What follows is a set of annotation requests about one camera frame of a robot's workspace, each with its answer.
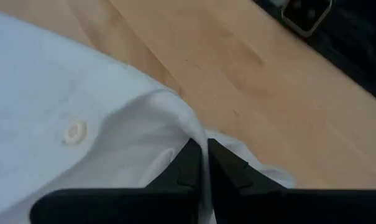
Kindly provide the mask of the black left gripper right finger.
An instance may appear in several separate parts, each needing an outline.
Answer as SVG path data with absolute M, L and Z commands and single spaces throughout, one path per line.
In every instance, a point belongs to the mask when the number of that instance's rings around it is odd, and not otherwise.
M 283 224 L 285 188 L 215 139 L 208 140 L 211 197 L 217 224 Z

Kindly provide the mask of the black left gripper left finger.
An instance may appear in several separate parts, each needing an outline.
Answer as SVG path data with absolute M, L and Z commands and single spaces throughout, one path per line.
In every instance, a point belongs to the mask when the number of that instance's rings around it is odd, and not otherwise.
M 152 224 L 198 224 L 202 192 L 202 150 L 189 139 L 147 189 L 155 191 L 146 218 Z

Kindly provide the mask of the white shirt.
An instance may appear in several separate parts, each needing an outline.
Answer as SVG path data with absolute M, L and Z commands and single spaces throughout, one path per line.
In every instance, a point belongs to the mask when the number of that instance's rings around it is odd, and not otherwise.
M 148 75 L 0 12 L 0 224 L 30 224 L 30 208 L 53 190 L 144 187 L 189 139 L 208 138 L 295 186 Z

